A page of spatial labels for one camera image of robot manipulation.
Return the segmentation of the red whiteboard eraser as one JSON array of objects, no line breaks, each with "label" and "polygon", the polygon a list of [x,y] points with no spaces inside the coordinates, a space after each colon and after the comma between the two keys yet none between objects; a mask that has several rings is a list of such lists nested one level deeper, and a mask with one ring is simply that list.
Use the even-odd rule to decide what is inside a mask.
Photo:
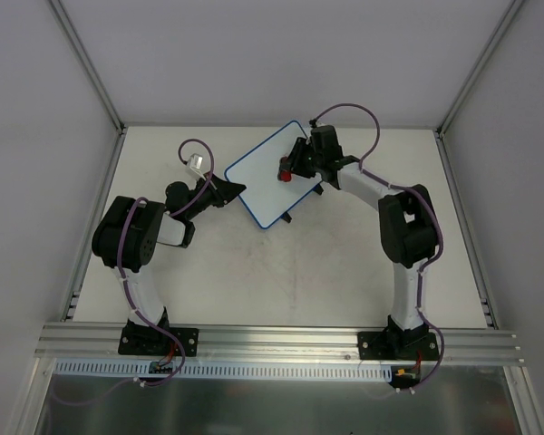
[{"label": "red whiteboard eraser", "polygon": [[283,156],[279,161],[277,179],[281,182],[290,182],[292,179],[291,161],[288,156]]}]

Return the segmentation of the blue framed whiteboard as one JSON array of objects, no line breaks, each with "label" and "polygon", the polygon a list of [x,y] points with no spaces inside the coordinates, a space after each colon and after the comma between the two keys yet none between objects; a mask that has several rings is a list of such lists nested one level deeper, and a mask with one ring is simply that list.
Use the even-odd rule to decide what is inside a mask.
[{"label": "blue framed whiteboard", "polygon": [[239,199],[262,229],[270,228],[279,220],[289,223],[291,209],[320,189],[319,176],[306,179],[293,175],[289,181],[277,177],[280,160],[289,154],[298,139],[306,137],[307,130],[292,120],[224,171],[227,181],[246,187]]}]

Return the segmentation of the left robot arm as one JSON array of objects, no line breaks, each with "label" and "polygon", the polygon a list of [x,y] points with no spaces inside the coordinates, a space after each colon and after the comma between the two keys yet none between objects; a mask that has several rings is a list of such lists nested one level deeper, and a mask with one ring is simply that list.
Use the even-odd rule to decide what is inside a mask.
[{"label": "left robot arm", "polygon": [[167,308],[147,270],[157,245],[186,248],[195,234],[193,219],[207,208],[223,208],[247,189],[217,176],[198,179],[194,189],[170,183],[165,201],[116,197],[92,237],[92,252],[117,277],[129,307],[127,325],[141,330],[150,353],[171,342]]}]

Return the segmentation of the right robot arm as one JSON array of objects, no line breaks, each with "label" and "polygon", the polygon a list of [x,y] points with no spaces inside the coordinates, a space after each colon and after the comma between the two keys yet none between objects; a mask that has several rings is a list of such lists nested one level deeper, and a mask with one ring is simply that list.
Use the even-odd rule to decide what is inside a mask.
[{"label": "right robot arm", "polygon": [[441,257],[442,232],[427,188],[397,186],[363,169],[359,158],[343,153],[335,127],[310,123],[308,138],[297,138],[281,158],[278,179],[320,177],[337,190],[361,199],[378,215],[382,249],[393,263],[393,307],[379,333],[361,332],[361,360],[433,361],[440,357],[438,336],[423,309],[424,275]]}]

